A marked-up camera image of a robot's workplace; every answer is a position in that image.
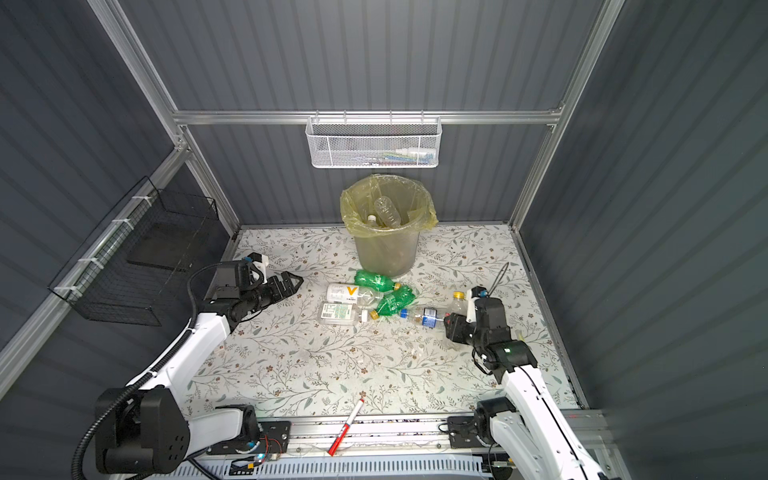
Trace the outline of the clear bottle green white label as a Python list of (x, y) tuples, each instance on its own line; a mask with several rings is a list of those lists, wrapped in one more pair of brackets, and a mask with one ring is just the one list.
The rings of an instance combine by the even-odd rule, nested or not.
[(353, 304), (323, 303), (319, 322), (327, 325), (353, 325), (368, 320), (368, 311)]

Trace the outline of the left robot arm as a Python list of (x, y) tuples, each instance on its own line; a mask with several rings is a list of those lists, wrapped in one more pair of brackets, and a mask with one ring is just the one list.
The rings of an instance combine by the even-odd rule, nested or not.
[(297, 294), (304, 279), (290, 272), (267, 276), (247, 262), (222, 262), (215, 268), (209, 295), (193, 300), (180, 335), (126, 386), (107, 389), (98, 398), (95, 420), (72, 459), (73, 478), (84, 478), (88, 448), (94, 450), (99, 472), (135, 479), (171, 473), (216, 445), (229, 453), (238, 447), (245, 454), (261, 448), (262, 432), (252, 406), (218, 407), (188, 419), (180, 406), (183, 389), (239, 324)]

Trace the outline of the clear bottle blue label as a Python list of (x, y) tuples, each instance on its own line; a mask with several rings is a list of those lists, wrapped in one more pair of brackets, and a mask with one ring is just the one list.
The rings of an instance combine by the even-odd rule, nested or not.
[(398, 313), (398, 317), (401, 319), (431, 329), (442, 325), (447, 315), (448, 311), (444, 307), (423, 305), (412, 305), (402, 309)]

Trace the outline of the clear crushed bottle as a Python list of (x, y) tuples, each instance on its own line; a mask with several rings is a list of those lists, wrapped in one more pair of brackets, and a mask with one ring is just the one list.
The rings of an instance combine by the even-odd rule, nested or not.
[(374, 210), (386, 228), (399, 228), (402, 225), (401, 215), (390, 197), (378, 197), (374, 201)]

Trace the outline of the white bottle yellow V label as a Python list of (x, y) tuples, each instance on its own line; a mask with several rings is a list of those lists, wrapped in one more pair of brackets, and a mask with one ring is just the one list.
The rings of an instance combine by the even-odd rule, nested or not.
[(331, 303), (356, 305), (371, 309), (378, 305), (384, 294), (370, 287), (354, 284), (332, 283), (326, 290), (326, 301)]

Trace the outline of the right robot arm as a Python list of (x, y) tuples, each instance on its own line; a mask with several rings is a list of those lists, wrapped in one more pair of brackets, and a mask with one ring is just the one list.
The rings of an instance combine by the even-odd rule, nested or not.
[(605, 479), (549, 393), (529, 346), (512, 337), (503, 302), (483, 293), (465, 315), (445, 319), (446, 335), (472, 347), (478, 370), (503, 395), (477, 403), (476, 435), (503, 448), (525, 479)]

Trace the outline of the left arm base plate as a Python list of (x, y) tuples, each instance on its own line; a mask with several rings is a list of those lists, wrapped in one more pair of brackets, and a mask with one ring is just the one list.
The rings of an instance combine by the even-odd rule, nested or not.
[(219, 442), (206, 451), (208, 455), (281, 455), (287, 451), (292, 423), (261, 422), (255, 433), (245, 433), (232, 440)]

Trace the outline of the clear bottle red label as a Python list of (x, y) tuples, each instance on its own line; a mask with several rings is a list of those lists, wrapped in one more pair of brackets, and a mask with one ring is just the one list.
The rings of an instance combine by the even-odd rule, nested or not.
[(461, 291), (454, 291), (452, 300), (449, 304), (448, 313), (466, 316), (468, 311), (468, 302), (465, 297), (465, 293)]

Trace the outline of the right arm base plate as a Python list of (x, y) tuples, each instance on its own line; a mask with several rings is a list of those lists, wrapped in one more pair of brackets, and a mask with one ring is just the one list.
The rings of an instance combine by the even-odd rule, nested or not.
[(488, 444), (479, 436), (475, 418), (470, 416), (449, 416), (445, 431), (452, 449), (487, 448)]

